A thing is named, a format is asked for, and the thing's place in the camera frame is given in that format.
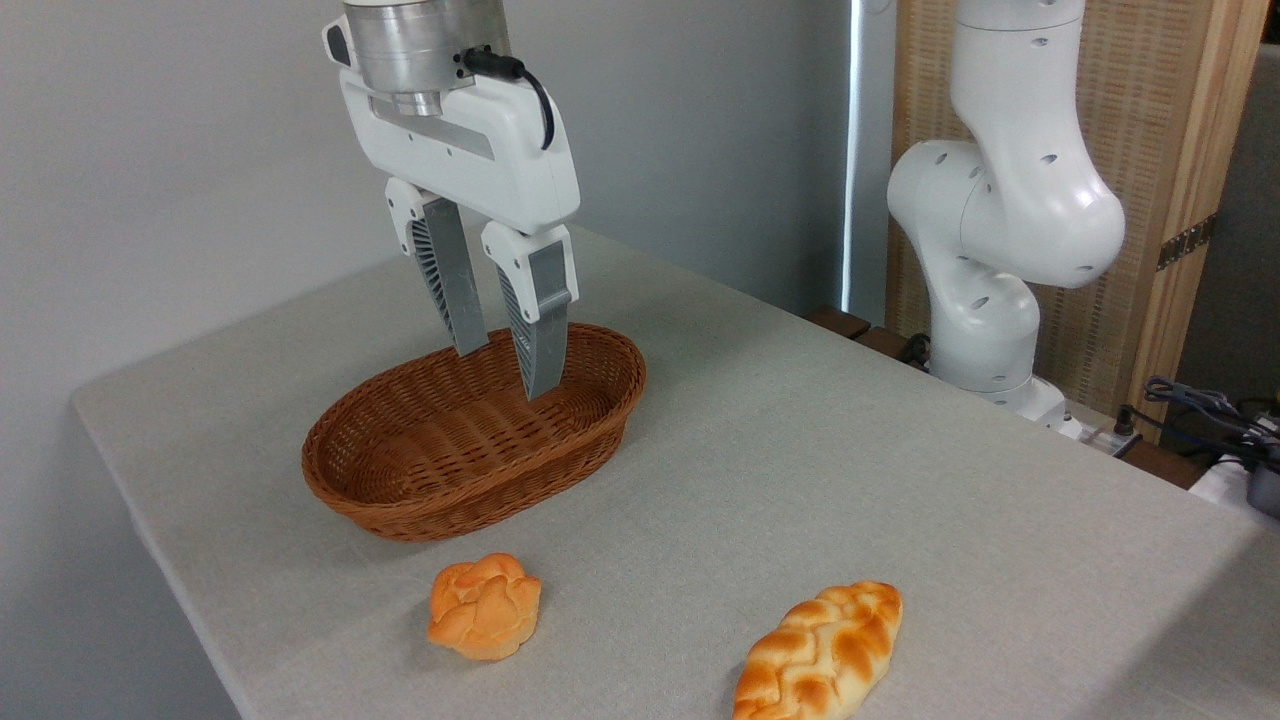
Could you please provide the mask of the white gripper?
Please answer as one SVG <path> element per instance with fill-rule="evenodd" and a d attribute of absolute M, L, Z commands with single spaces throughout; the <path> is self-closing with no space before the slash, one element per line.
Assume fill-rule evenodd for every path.
<path fill-rule="evenodd" d="M 568 305 L 580 297 L 570 231 L 559 224 L 579 210 L 580 190 L 554 102 L 525 79 L 466 65 L 468 51 L 509 53 L 506 19 L 340 17 L 324 40 L 361 149 L 393 176 L 385 200 L 399 246 L 456 352 L 488 343 L 462 205 L 495 220 L 481 243 L 498 270 L 526 397 L 554 389 Z"/>

